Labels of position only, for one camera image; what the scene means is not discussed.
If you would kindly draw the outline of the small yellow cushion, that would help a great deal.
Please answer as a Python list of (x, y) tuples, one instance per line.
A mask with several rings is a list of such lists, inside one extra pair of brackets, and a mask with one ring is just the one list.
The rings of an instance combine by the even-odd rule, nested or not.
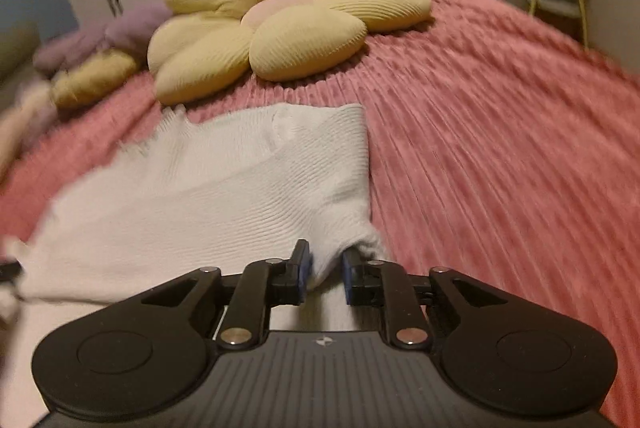
[(93, 105), (122, 86), (139, 68), (137, 59), (121, 50), (93, 54), (81, 65), (55, 75), (52, 102), (59, 110)]

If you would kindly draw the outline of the purple duvet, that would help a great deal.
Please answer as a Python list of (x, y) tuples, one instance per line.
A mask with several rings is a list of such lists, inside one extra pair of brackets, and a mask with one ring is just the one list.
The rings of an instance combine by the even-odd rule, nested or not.
[(155, 30), (171, 18), (164, 2), (144, 3), (125, 10), (103, 24), (93, 24), (62, 34), (41, 45), (32, 65), (43, 78), (52, 79), (85, 62), (101, 50), (121, 50), (136, 59), (144, 59)]

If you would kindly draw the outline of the white knit sweater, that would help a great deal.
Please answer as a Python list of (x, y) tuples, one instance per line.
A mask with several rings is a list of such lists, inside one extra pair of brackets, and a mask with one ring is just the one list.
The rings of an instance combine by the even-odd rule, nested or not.
[(67, 185), (28, 240), (8, 238), (21, 263), (17, 321), (1, 372), (1, 422), (44, 415), (30, 360), (66, 322), (202, 266), (226, 274), (312, 255), (303, 307), (278, 307), (279, 330), (354, 330), (336, 273), (341, 254), (385, 253), (371, 222), (369, 148), (361, 106), (276, 104), (194, 123), (167, 110), (149, 140)]

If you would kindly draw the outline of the cream plush long pillow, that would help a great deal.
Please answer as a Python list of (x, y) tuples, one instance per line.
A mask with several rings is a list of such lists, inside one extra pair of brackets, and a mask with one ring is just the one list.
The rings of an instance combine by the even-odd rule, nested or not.
[(58, 119), (49, 81), (34, 79), (18, 92), (14, 105), (1, 113), (1, 178), (22, 150), (34, 145)]

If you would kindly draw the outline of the pink ribbed bed blanket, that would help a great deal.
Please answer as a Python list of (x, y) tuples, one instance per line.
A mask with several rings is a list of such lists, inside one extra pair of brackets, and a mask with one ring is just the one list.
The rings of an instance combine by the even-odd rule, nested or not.
[(410, 273), (469, 274), (588, 323), (618, 357), (603, 411), (639, 422), (639, 78), (500, 0), (432, 0), (346, 65), (254, 74), (197, 102), (205, 121), (277, 102), (358, 102), (372, 221)]

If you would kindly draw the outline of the yellow flower shaped pillow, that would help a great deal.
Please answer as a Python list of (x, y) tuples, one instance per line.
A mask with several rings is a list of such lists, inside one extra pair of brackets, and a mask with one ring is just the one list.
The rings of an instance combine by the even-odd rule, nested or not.
[(172, 16), (148, 48), (156, 99), (197, 102), (247, 71), (274, 83), (326, 72), (371, 33), (411, 29), (431, 0), (164, 0)]

